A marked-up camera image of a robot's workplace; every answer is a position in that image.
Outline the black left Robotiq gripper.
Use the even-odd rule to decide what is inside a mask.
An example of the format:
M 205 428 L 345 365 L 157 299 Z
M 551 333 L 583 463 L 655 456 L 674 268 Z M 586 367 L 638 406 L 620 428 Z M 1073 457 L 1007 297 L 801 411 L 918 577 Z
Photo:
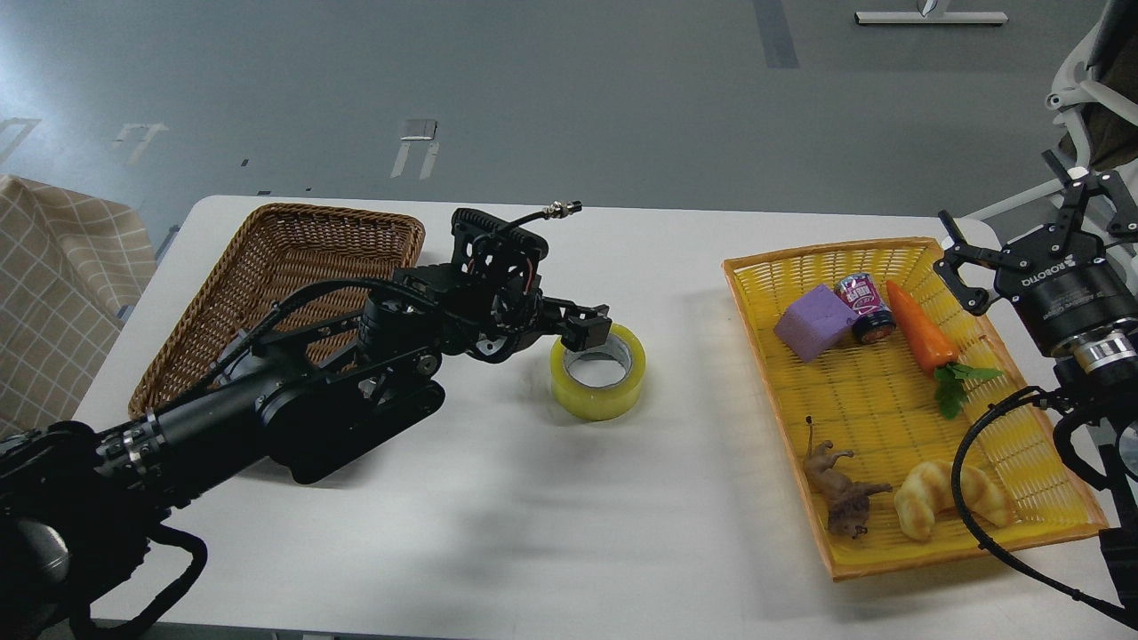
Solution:
M 613 328 L 609 305 L 585 307 L 572 300 L 543 297 L 534 284 L 452 280 L 445 287 L 445 354 L 488 364 L 508 361 L 541 335 L 556 336 L 566 351 L 600 348 Z

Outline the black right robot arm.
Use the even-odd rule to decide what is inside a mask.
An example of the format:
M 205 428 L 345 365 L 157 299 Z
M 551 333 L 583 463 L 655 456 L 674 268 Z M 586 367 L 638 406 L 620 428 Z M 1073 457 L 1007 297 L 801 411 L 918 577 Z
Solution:
M 1022 388 L 989 407 L 964 434 L 953 459 L 950 490 L 956 511 L 980 550 L 1095 612 L 1135 627 L 1135 466 L 1122 441 L 1135 430 L 1135 296 L 1110 264 L 1114 244 L 1135 243 L 1135 202 L 1118 172 L 1066 167 L 1042 155 L 1056 175 L 1063 202 L 1056 218 L 1034 231 L 988 251 L 964 239 L 940 212 L 950 247 L 934 264 L 948 292 L 971 315 L 984 315 L 1007 300 L 1042 356 L 1055 362 L 1056 389 Z M 1110 492 L 1118 526 L 1098 534 L 1118 604 L 1094 598 L 1033 571 L 988 535 L 963 494 L 963 463 L 983 430 L 1023 407 L 1053 410 L 1061 462 L 1096 491 Z

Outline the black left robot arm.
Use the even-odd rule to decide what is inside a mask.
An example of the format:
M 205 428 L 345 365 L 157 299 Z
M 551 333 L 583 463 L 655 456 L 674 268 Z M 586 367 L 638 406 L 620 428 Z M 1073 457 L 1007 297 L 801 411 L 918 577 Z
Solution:
M 296 483 L 325 478 L 442 407 L 444 356 L 498 364 L 546 335 L 605 344 L 605 305 L 541 292 L 549 244 L 527 230 L 580 210 L 459 208 L 447 262 L 300 287 L 166 405 L 104 432 L 71 420 L 5 438 L 5 639 L 61 620 L 77 639 L 143 635 L 208 558 L 172 510 L 265 458 Z

